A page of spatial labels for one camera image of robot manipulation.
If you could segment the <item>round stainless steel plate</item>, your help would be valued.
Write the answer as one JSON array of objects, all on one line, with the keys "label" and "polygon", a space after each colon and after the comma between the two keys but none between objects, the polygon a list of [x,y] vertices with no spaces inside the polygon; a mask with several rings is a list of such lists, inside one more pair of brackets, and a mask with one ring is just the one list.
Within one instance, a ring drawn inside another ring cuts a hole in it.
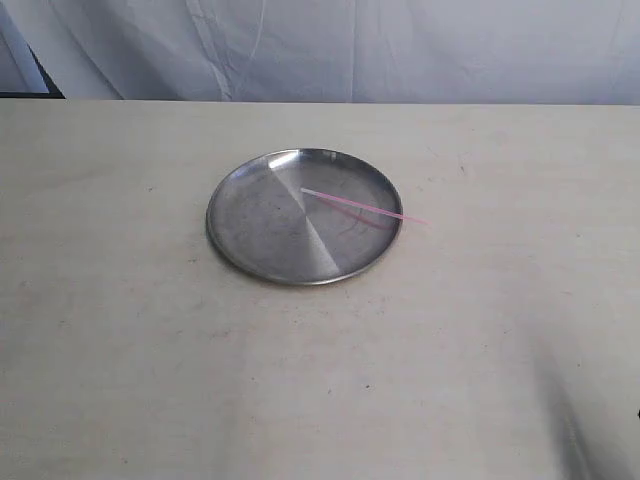
[{"label": "round stainless steel plate", "polygon": [[230,264],[284,285],[322,285],[356,276],[391,248],[402,220],[322,200],[300,188],[403,212],[393,183],[339,151],[271,152],[227,175],[207,207],[212,246]]}]

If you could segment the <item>white backdrop cloth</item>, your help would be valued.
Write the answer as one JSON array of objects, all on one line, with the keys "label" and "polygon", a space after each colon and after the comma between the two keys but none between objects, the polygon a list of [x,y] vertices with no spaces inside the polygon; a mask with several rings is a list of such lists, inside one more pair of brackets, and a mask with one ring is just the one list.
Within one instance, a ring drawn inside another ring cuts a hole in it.
[{"label": "white backdrop cloth", "polygon": [[639,101],[635,1],[5,1],[68,98]]}]

